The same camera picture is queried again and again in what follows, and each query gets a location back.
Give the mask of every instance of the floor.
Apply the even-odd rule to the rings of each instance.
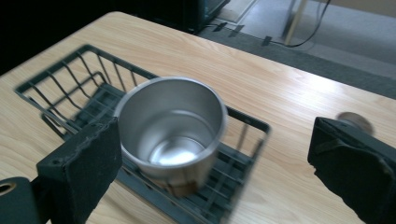
[[[228,21],[227,27],[243,26],[244,34],[282,42],[292,1],[256,0],[237,23]],[[324,5],[308,1],[291,44],[312,34]],[[396,79],[396,18],[329,5],[315,36],[295,50]]]

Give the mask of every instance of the black dish rack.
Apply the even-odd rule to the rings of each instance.
[[[84,45],[21,84],[15,92],[41,111],[41,118],[66,141],[85,125],[111,118],[125,94],[157,77],[91,45]],[[117,181],[179,223],[224,223],[233,211],[270,126],[227,106],[229,123],[206,185],[177,198],[123,160]]]

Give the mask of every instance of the black cable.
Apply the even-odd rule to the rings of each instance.
[[[308,41],[317,33],[317,31],[318,31],[318,29],[319,29],[319,27],[320,27],[320,25],[321,25],[321,21],[322,21],[322,19],[323,19],[324,13],[326,12],[326,9],[327,9],[327,7],[329,6],[329,4],[330,4],[331,1],[332,1],[332,0],[328,0],[328,1],[327,1],[326,6],[323,8],[322,13],[321,13],[321,15],[320,15],[320,18],[319,18],[319,22],[318,22],[318,24],[317,24],[317,27],[315,27],[314,32],[312,32],[311,36],[309,36],[305,41],[301,42],[300,44],[296,44],[296,45],[285,45],[285,44],[283,44],[283,43],[275,42],[275,41],[270,41],[270,42],[271,42],[271,43],[274,43],[274,44],[280,44],[280,45],[285,46],[285,47],[287,47],[287,48],[296,48],[296,47],[300,47],[301,45],[303,45],[303,44],[305,44],[306,42],[308,42]]]

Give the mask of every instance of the silver metal container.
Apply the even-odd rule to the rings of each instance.
[[[158,77],[128,92],[115,111],[125,158],[176,196],[206,182],[224,134],[227,109],[205,84]]]

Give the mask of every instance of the brown round object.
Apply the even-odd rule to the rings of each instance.
[[[358,128],[370,135],[374,134],[373,125],[364,117],[352,112],[343,112],[337,115],[337,120]]]

